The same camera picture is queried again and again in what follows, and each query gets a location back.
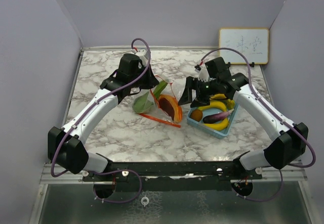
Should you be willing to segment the green leaf vegetable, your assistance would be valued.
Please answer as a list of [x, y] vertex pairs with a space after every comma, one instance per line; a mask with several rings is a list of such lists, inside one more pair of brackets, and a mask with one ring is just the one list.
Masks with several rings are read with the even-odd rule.
[[132, 109], [137, 114], [150, 113], [158, 106], [158, 99], [168, 83], [160, 81], [154, 90], [149, 89], [147, 92], [137, 97], [132, 105]]

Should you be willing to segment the clear orange zip bag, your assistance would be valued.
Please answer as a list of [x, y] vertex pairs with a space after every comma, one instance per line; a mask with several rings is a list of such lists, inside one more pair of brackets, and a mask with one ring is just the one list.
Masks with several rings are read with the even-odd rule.
[[174, 120], [172, 120], [171, 117], [167, 115], [161, 116], [159, 114], [153, 114], [153, 113], [139, 113], [139, 115], [147, 119], [156, 121], [158, 123], [173, 126], [176, 128], [181, 128], [181, 122], [183, 119], [183, 113], [175, 114]]
[[180, 128], [183, 112], [173, 90], [173, 81], [157, 75], [158, 85], [134, 98], [132, 110], [147, 119]]

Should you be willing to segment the red orange papaya slice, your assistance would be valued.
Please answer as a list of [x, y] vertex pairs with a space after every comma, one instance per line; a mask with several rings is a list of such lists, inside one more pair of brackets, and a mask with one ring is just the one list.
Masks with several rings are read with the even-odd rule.
[[178, 105], [178, 101], [175, 97], [170, 95], [160, 95], [158, 98], [159, 107], [174, 120], [175, 114], [183, 113], [181, 106]]

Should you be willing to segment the purple eggplant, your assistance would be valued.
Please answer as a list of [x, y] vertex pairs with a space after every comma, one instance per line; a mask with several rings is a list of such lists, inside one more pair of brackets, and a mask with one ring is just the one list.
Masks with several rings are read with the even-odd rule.
[[208, 115], [208, 116], [204, 117], [202, 119], [202, 121], [205, 124], [213, 124], [218, 121], [222, 121], [222, 120], [226, 119], [233, 111], [234, 111], [234, 109], [231, 109], [229, 111], [220, 112], [220, 113], [213, 114], [213, 115]]

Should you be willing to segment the small brown orange fruit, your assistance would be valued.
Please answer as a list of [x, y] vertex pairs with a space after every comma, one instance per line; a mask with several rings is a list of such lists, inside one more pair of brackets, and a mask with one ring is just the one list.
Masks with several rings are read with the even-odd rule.
[[194, 121], [200, 122], [203, 118], [203, 112], [199, 109], [195, 109], [191, 112], [189, 117]]

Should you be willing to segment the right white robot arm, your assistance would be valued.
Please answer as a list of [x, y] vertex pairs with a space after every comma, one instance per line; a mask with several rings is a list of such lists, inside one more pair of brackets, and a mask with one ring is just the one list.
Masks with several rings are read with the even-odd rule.
[[178, 104], [190, 104], [192, 108], [209, 106], [211, 96], [224, 94], [249, 112], [272, 140], [265, 149], [249, 151], [234, 160], [232, 172], [236, 178], [244, 179], [259, 167], [282, 169], [305, 153], [308, 127], [304, 123], [296, 124], [284, 117], [249, 84], [245, 75], [231, 74], [223, 58], [210, 60], [205, 66], [210, 79], [187, 77]]

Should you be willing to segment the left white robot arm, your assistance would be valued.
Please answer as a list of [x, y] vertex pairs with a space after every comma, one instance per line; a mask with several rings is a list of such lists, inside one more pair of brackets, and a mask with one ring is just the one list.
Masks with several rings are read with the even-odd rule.
[[133, 95], [132, 89], [152, 89], [158, 85], [150, 67], [151, 54], [140, 50], [126, 53], [119, 67], [103, 80], [95, 96], [82, 111], [61, 128], [48, 132], [48, 158], [66, 171], [77, 174], [83, 170], [94, 171], [101, 181], [111, 177], [109, 159], [85, 149], [87, 138], [103, 117], [125, 97]]

